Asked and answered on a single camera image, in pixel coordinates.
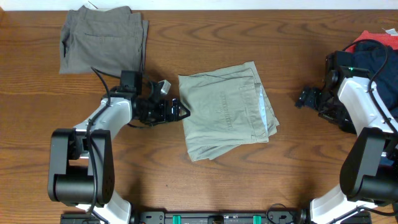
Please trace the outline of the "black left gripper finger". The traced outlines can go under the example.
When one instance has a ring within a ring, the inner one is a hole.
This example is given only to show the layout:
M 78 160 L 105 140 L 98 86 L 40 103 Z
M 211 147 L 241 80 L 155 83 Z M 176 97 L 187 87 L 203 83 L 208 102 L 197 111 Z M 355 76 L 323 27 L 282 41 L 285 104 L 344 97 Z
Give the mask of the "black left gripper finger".
M 178 106 L 177 121 L 183 120 L 191 115 L 191 112 L 184 105 Z
M 172 100 L 172 121 L 177 121 L 179 116 L 179 107 L 178 107 L 179 100 L 174 98 Z

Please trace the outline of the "khaki beige shorts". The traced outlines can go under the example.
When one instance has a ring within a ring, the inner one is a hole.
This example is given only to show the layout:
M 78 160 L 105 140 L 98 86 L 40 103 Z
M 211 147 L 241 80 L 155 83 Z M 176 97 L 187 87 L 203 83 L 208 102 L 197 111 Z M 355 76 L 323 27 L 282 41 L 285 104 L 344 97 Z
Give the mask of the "khaki beige shorts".
M 183 119 L 191 161 L 213 160 L 232 149 L 266 143 L 276 118 L 254 62 L 179 76 L 179 93 L 190 116 Z

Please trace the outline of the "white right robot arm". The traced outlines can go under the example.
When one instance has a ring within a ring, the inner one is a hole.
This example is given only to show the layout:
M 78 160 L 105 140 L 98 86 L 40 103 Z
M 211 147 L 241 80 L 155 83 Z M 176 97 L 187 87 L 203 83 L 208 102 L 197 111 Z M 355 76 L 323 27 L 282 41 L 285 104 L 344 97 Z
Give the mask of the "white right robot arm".
M 380 98 L 371 72 L 354 55 L 326 56 L 322 88 L 306 86 L 295 105 L 315 110 L 357 139 L 340 170 L 340 183 L 298 212 L 296 223 L 370 223 L 371 214 L 397 202 L 397 121 Z

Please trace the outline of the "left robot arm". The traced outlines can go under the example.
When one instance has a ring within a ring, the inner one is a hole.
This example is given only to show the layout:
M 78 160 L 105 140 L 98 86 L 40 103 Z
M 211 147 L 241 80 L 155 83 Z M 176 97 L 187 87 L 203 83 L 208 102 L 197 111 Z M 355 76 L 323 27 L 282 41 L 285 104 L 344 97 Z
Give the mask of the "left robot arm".
M 63 214 L 61 223 L 139 223 L 132 203 L 114 189 L 112 140 L 133 120 L 145 129 L 190 116 L 180 100 L 164 98 L 170 89 L 167 80 L 149 82 L 150 95 L 141 98 L 141 72 L 123 70 L 117 78 L 119 85 L 105 89 L 99 107 L 88 118 L 52 133 L 49 198 L 82 210 Z

